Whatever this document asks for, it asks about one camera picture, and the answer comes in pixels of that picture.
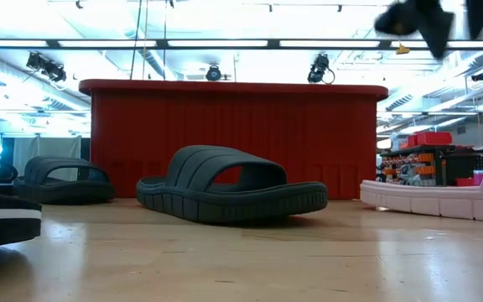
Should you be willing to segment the shelf with red bins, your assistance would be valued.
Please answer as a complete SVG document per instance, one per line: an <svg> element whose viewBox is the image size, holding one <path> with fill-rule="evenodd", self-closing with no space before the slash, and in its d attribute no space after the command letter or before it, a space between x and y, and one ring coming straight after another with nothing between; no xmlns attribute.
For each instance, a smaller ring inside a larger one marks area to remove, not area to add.
<svg viewBox="0 0 483 302"><path fill-rule="evenodd" d="M376 180L419 187L475 186L483 178L483 146L453 144L449 132L399 135L380 148Z"/></svg>

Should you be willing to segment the pink slide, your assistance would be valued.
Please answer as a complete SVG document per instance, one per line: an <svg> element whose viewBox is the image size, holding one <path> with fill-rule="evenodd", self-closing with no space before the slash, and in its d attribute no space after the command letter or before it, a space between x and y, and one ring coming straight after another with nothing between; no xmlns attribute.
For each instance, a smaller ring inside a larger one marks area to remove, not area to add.
<svg viewBox="0 0 483 302"><path fill-rule="evenodd" d="M394 211L483 221L483 179L477 186L420 187L364 180L362 202Z"/></svg>

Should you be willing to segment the red plastic bin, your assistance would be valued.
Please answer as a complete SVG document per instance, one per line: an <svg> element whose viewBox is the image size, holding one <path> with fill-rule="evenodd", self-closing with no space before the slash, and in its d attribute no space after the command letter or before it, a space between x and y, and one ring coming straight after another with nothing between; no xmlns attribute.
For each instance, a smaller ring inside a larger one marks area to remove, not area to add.
<svg viewBox="0 0 483 302"><path fill-rule="evenodd" d="M332 200L375 177L382 86L84 80L91 97L91 161L117 196L164 176L189 145L236 148L281 164L292 183L320 181Z"/></svg>

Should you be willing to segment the white curtain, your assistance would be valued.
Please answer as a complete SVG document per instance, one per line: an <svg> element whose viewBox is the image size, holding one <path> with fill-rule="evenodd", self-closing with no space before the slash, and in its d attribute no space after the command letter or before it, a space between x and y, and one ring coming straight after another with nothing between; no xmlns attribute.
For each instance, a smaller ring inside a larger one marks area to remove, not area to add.
<svg viewBox="0 0 483 302"><path fill-rule="evenodd" d="M81 157L81 137L73 138L15 138L13 166L23 175L26 163L39 155L77 158Z"/></svg>

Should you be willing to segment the dark grey ribbed slide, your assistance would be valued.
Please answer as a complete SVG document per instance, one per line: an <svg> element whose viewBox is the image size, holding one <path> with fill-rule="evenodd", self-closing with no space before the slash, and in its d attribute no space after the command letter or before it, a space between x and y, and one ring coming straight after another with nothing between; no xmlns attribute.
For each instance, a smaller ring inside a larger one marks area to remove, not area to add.
<svg viewBox="0 0 483 302"><path fill-rule="evenodd" d="M58 169L76 169L76 180L60 180L49 175ZM80 206L106 203L115 197L107 173L85 160L40 155L26 163L24 173L13 182L18 197L39 204Z"/></svg>
<svg viewBox="0 0 483 302"><path fill-rule="evenodd" d="M283 166L241 150L212 145L179 149L164 177L143 177L137 201L188 221L227 224L323 210L325 184L289 184Z"/></svg>

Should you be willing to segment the black ceiling truss bar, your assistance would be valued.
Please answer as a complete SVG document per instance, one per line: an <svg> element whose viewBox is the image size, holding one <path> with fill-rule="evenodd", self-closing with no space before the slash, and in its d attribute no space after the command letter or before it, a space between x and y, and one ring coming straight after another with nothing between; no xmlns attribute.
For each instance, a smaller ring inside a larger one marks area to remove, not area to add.
<svg viewBox="0 0 483 302"><path fill-rule="evenodd" d="M427 51L422 40L397 39L0 39L0 49L311 49Z"/></svg>

